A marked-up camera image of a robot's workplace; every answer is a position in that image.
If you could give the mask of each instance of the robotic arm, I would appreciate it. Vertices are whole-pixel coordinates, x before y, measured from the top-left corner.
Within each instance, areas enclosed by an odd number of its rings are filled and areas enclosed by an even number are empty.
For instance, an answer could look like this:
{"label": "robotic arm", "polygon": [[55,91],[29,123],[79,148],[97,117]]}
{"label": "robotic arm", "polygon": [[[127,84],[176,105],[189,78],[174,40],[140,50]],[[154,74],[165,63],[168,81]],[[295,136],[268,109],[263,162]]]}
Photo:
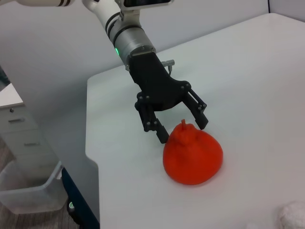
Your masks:
{"label": "robotic arm", "polygon": [[[0,0],[0,5],[13,0]],[[25,6],[69,6],[74,0],[16,0]],[[192,112],[200,129],[208,123],[203,114],[206,104],[187,81],[171,77],[174,61],[161,62],[140,24],[140,9],[168,5],[173,0],[82,0],[100,20],[107,36],[133,81],[139,85],[135,108],[144,131],[156,131],[161,143],[169,135],[154,112],[170,109],[183,102]]]}

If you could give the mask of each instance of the white wall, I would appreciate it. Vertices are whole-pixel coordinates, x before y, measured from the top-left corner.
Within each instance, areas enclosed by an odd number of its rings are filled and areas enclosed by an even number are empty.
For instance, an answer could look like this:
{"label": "white wall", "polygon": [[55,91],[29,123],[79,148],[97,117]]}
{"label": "white wall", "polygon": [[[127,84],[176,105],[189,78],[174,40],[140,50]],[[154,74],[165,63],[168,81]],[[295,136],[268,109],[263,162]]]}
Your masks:
{"label": "white wall", "polygon": [[[175,0],[143,10],[141,23],[161,51],[267,11],[267,0]],[[86,82],[121,64],[81,1],[63,8],[0,7],[0,65],[96,216],[98,174],[84,156]]]}
{"label": "white wall", "polygon": [[305,21],[304,0],[270,0],[272,13],[279,13],[284,16]]}

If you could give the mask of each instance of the tabletop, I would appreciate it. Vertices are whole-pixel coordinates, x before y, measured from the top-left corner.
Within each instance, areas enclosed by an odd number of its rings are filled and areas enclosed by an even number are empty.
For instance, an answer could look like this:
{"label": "tabletop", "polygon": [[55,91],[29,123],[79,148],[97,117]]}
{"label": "tabletop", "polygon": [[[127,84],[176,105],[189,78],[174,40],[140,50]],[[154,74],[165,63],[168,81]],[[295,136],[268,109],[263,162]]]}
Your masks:
{"label": "tabletop", "polygon": [[0,109],[21,104],[23,101],[11,83],[0,91]]}
{"label": "tabletop", "polygon": [[[266,14],[158,53],[207,103],[205,131],[223,148],[221,170],[197,186],[167,176],[125,68],[90,78],[86,155],[99,167],[101,228],[275,228],[279,207],[305,200],[304,41],[305,23]],[[183,104],[156,116],[168,133],[195,124]]]}

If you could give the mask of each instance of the clear plastic bin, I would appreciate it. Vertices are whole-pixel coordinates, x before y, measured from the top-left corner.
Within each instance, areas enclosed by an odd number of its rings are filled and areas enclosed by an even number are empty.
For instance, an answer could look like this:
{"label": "clear plastic bin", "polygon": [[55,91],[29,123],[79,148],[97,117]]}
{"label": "clear plastic bin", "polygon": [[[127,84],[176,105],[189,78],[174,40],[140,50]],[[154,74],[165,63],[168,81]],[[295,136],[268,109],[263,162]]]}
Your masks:
{"label": "clear plastic bin", "polygon": [[14,214],[59,210],[67,200],[57,179],[61,162],[47,167],[21,169],[11,161],[0,173],[0,202]]}

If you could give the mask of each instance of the drawer handle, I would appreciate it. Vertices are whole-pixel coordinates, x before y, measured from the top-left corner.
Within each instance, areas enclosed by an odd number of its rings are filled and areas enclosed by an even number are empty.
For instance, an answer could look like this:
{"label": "drawer handle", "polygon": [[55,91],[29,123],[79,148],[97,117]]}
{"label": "drawer handle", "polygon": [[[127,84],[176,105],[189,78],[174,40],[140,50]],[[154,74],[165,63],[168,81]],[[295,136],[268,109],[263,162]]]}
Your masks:
{"label": "drawer handle", "polygon": [[24,143],[24,146],[40,146],[40,142]]}
{"label": "drawer handle", "polygon": [[9,123],[23,123],[25,121],[24,118],[16,118],[16,119],[11,119],[8,122]]}

